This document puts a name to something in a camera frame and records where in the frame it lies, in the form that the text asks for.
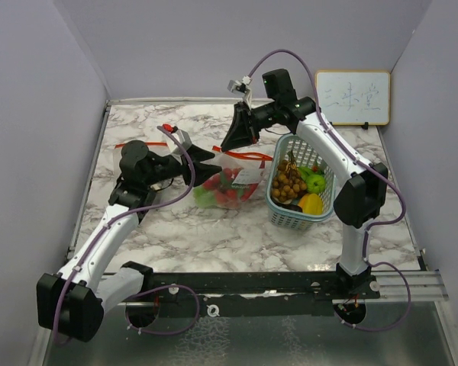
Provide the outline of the clear orange-zip bag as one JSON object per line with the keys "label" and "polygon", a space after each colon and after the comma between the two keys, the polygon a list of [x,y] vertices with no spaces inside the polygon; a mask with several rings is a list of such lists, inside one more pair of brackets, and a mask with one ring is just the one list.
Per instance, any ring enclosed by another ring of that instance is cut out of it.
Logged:
{"label": "clear orange-zip bag", "polygon": [[167,143],[145,142],[145,147],[141,146],[138,140],[129,143],[121,143],[115,146],[113,152],[113,163],[115,168],[121,168],[126,162],[142,160],[145,158],[156,158],[169,154]]}
{"label": "clear orange-zip bag", "polygon": [[199,208],[236,210],[248,201],[272,165],[273,158],[261,152],[222,152],[213,146],[211,163],[221,171],[192,190]]}

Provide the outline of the green grape bunch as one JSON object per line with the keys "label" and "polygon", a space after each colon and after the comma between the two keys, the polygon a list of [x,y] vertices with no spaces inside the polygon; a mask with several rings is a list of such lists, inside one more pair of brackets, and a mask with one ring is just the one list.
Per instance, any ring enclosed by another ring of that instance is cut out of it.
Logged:
{"label": "green grape bunch", "polygon": [[196,187],[193,190],[193,197],[195,204],[199,208],[216,207],[218,205],[214,192],[206,190],[202,186]]}

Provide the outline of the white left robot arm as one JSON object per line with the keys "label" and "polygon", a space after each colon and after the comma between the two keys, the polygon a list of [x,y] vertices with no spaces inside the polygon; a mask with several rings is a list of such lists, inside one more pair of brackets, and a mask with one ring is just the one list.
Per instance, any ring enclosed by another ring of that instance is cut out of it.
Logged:
{"label": "white left robot arm", "polygon": [[153,283],[153,269],[124,264],[111,278],[102,278],[123,241],[146,214],[159,208],[158,185],[183,177],[189,190],[221,172],[209,164],[215,154],[191,143],[174,143],[160,156],[140,140],[123,145],[120,175],[100,223],[83,247],[57,273],[43,274],[36,285],[37,318],[54,335],[82,342],[97,333],[104,315],[123,300],[146,300],[164,290]]}

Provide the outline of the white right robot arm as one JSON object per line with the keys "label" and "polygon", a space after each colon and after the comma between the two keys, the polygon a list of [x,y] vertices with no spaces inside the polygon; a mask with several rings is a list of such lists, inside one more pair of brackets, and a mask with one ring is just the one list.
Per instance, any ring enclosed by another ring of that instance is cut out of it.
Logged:
{"label": "white right robot arm", "polygon": [[366,225],[378,217],[385,203],[388,169],[362,157],[325,120],[317,98],[298,98],[289,72],[276,69],[263,74],[263,84],[270,103],[252,108],[249,76],[231,80],[230,92],[241,94],[234,105],[231,126],[221,143],[222,152],[253,145],[260,131],[275,124],[306,142],[334,173],[340,191],[333,209],[343,224],[343,246],[337,264],[335,288],[345,298],[356,296],[371,277],[366,262]]}

